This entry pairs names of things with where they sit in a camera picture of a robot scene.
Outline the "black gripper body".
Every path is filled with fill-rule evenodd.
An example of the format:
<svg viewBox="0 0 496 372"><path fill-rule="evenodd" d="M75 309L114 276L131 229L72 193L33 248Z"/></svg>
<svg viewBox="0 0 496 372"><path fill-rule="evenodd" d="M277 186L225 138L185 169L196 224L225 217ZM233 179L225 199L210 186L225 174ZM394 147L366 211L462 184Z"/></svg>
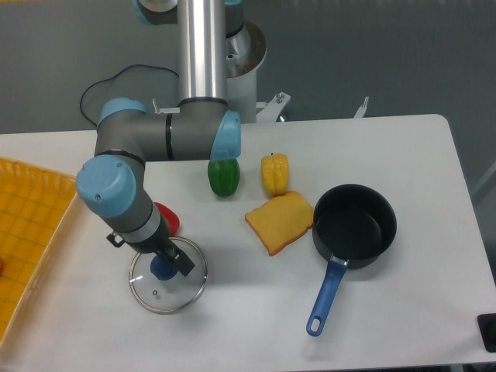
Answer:
<svg viewBox="0 0 496 372"><path fill-rule="evenodd" d="M137 253L155 253L160 259L174 267L179 267L180 265L181 250L161 232L155 232L144 241L131 243L113 231L107 235L107 240L116 248L127 244Z"/></svg>

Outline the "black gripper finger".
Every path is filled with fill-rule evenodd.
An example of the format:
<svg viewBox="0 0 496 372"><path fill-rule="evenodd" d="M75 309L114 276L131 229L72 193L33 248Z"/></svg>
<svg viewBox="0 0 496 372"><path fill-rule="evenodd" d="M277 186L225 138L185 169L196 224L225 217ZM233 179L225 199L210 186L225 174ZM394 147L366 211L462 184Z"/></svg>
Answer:
<svg viewBox="0 0 496 372"><path fill-rule="evenodd" d="M195 264L191 258L175 243L169 243L167 259L184 277L187 277L195 268Z"/></svg>

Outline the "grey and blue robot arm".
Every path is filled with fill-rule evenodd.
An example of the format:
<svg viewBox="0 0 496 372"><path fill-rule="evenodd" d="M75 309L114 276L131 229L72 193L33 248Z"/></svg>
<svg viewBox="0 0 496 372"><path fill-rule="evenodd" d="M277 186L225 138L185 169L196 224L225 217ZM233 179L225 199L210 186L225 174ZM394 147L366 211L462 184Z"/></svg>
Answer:
<svg viewBox="0 0 496 372"><path fill-rule="evenodd" d="M243 28L243 4L136 1L134 8L150 24L178 24L178 112L150 114L128 98L107 102L97 125L95 155L77 173L77 192L124 243L188 275L194 263L171 241L167 221L147 194L145 166L240 155L241 120L228 108L226 41Z"/></svg>

